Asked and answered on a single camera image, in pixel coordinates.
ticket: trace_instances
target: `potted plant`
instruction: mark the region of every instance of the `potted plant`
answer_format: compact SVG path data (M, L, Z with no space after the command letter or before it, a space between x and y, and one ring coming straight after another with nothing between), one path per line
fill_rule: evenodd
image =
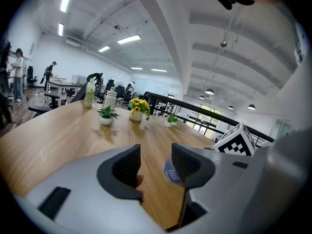
M107 126L112 123L112 117L118 119L117 116L120 116L114 113L116 110L111 110L111 106L109 105L106 108L101 107L101 110L98 111L98 115L101 116L100 122L102 125Z
M148 120L151 115L151 109L148 103L144 99L135 98L129 102L129 106L132 111L129 115L129 119L133 121L142 121L143 114L146 114L146 120Z
M171 127L173 119L174 119L174 114L169 115L168 119L165 121L165 127Z
M174 116L174 118L173 118L173 120L172 120L172 125L173 125L173 126L176 126L177 116L176 116L176 115L173 115L173 116Z

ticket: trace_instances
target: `white cube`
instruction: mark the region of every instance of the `white cube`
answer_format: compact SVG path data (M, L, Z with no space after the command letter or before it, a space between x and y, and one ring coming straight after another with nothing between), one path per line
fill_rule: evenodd
M214 149L221 153L253 156L254 140L243 122L226 132L214 145Z

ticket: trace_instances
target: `blue jeans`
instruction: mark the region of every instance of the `blue jeans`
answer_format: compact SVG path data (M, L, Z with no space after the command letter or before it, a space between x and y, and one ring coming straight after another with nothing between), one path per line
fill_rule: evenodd
M23 99L23 78L14 77L14 99Z

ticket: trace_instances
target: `window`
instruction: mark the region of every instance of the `window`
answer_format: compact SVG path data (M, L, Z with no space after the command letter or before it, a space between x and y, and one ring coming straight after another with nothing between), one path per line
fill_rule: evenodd
M197 102L194 102L194 106L206 109L206 110L211 111L213 113L216 113L218 115L222 115L222 111L214 109L212 107L208 107L206 105L199 104ZM218 125L218 122L219 122L215 118L211 118L210 116L203 115L203 114L200 114L200 113L195 112L195 111L191 111L189 120L200 121L200 123L203 125L205 125L205 123L211 123L211 124L215 125L215 127L210 125L209 128L213 128L213 129L216 128L216 126ZM199 125L196 125L196 124L191 123L191 122L186 122L186 124L188 126L192 127L194 130L200 132L202 135L206 136L207 138L211 138L212 135L214 134L213 130L208 129L208 125L206 127L205 126L199 126Z

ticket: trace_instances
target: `bottle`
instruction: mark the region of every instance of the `bottle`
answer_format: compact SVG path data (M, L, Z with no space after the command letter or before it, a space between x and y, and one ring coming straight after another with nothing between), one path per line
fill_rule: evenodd
M103 108L107 108L108 106L111 106L111 110L115 109L116 104L116 95L115 88L112 87L111 91L107 91L107 95L105 97L105 102L103 105Z
M96 90L96 86L94 84L94 79L91 78L86 87L86 95L84 97L84 107L92 108L93 95Z

